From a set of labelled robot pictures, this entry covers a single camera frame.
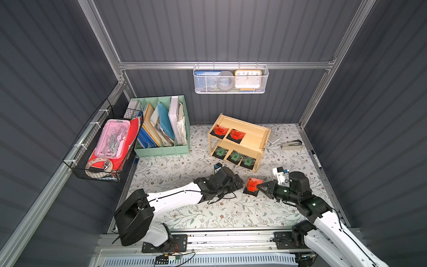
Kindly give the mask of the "red tea bag bottom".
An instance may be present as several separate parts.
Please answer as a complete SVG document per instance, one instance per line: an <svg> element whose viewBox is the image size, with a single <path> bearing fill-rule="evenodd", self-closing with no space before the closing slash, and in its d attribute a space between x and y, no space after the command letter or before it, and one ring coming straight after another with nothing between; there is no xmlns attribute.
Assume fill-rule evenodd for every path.
<svg viewBox="0 0 427 267"><path fill-rule="evenodd" d="M240 144L245 135L245 132L239 131L237 129L232 129L226 138L237 144Z"/></svg>

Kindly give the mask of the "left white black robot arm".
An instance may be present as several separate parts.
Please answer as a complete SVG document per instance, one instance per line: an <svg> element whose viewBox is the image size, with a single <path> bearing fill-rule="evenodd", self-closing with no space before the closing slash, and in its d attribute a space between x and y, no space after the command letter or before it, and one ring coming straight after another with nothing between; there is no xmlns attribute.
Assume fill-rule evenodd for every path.
<svg viewBox="0 0 427 267"><path fill-rule="evenodd" d="M173 246L173 236L164 222L155 223L157 218L184 206L211 204L215 198L222 200L243 186L238 174L220 167L213 175L197 178L180 188L149 194L136 190L114 213L118 239L123 247L143 241L158 249L169 248Z"/></svg>

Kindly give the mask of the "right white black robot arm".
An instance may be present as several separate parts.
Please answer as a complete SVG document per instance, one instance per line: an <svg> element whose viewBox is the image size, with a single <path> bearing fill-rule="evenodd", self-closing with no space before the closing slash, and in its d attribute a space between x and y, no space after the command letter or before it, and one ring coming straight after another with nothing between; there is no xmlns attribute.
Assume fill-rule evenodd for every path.
<svg viewBox="0 0 427 267"><path fill-rule="evenodd" d="M263 194L291 204L306 219L292 227L291 241L306 246L332 267L386 267L387 263L368 249L322 198L314 195L309 179L299 171L289 173L289 185L277 180L257 185Z"/></svg>

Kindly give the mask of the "green tea bag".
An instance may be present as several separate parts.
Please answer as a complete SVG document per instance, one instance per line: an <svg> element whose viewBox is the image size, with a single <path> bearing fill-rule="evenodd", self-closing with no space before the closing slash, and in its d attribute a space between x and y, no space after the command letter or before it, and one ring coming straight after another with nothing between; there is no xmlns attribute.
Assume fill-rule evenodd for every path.
<svg viewBox="0 0 427 267"><path fill-rule="evenodd" d="M256 163L256 158L249 156L243 156L240 161L240 166L249 170L253 170Z"/></svg>
<svg viewBox="0 0 427 267"><path fill-rule="evenodd" d="M235 165L238 165L243 158L243 154L239 153L236 150L233 150L231 154L228 156L227 161L232 162Z"/></svg>
<svg viewBox="0 0 427 267"><path fill-rule="evenodd" d="M213 157L218 158L220 160L223 160L225 158L225 156L227 155L227 153L229 152L228 149L223 148L221 146L218 146L215 151L213 152Z"/></svg>

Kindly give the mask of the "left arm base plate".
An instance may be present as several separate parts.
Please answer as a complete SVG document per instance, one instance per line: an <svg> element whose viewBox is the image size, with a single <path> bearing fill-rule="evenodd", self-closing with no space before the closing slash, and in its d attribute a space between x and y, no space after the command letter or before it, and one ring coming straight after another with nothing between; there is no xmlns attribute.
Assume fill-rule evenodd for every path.
<svg viewBox="0 0 427 267"><path fill-rule="evenodd" d="M152 244L143 242L141 249L142 253L184 253L187 251L188 236L186 234L172 235L172 238L167 240L164 244L159 247L155 247Z"/></svg>

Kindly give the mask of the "red tea bag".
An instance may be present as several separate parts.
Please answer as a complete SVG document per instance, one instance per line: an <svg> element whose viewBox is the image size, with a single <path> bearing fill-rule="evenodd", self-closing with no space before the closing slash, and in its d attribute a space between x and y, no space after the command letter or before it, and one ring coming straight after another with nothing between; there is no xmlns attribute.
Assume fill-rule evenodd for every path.
<svg viewBox="0 0 427 267"><path fill-rule="evenodd" d="M223 140L224 137L227 135L228 131L229 131L229 128L216 124L210 131L210 135L217 137L220 140Z"/></svg>
<svg viewBox="0 0 427 267"><path fill-rule="evenodd" d="M245 135L245 132L239 131L237 129L232 129L226 138L237 144L240 144Z"/></svg>
<svg viewBox="0 0 427 267"><path fill-rule="evenodd" d="M258 185L262 184L263 182L264 181L261 179L249 178L243 190L243 193L246 195L257 197L259 193Z"/></svg>

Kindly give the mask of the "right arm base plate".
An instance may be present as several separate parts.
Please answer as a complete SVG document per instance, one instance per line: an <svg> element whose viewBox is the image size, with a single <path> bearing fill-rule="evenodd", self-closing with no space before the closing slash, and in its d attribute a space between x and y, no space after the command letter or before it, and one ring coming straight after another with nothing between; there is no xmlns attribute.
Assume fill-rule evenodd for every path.
<svg viewBox="0 0 427 267"><path fill-rule="evenodd" d="M301 234L293 231L274 232L272 241L276 244L278 250L284 249L308 249L303 241Z"/></svg>

